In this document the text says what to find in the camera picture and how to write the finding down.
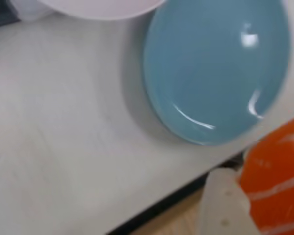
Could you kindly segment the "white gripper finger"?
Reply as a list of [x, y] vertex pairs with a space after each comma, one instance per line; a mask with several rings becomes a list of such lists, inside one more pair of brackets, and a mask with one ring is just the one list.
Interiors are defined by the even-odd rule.
[[237, 172], [217, 168], [207, 177], [198, 212], [199, 235], [258, 235]]

